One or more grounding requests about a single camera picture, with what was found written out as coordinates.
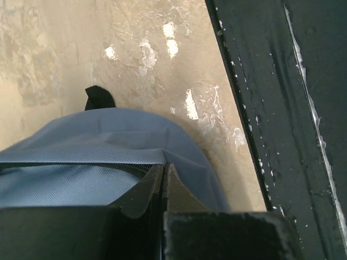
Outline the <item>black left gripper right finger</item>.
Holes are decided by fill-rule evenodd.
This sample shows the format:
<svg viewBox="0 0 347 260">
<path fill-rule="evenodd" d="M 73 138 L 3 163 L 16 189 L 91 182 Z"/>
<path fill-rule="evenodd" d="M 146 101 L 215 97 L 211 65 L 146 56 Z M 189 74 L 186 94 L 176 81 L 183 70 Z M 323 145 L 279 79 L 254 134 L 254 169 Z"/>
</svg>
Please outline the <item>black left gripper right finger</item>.
<svg viewBox="0 0 347 260">
<path fill-rule="evenodd" d="M 214 212 L 181 182 L 174 164 L 163 178 L 163 259 L 303 259 L 293 228 L 273 212 Z"/>
</svg>

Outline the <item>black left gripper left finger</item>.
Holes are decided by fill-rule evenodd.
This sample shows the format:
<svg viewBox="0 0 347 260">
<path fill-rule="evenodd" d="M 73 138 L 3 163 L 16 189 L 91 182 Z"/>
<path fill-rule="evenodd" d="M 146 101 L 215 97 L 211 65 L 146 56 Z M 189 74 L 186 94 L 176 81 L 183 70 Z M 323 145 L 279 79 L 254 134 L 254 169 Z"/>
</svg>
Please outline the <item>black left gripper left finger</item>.
<svg viewBox="0 0 347 260">
<path fill-rule="evenodd" d="M 1 209 L 1 259 L 161 259 L 163 175 L 151 166 L 106 206 Z"/>
</svg>

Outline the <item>blue fabric backpack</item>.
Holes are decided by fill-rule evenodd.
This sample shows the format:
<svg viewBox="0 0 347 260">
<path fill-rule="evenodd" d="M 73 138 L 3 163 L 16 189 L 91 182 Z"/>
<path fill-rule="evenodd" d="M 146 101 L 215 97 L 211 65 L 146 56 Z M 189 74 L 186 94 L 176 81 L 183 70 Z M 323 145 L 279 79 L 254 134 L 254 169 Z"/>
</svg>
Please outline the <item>blue fabric backpack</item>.
<svg viewBox="0 0 347 260">
<path fill-rule="evenodd" d="M 209 160 L 173 121 L 117 108 L 98 86 L 83 112 L 55 119 L 1 151 L 1 207 L 108 205 L 135 186 L 143 170 L 174 164 L 181 182 L 207 208 L 229 205 Z"/>
</svg>

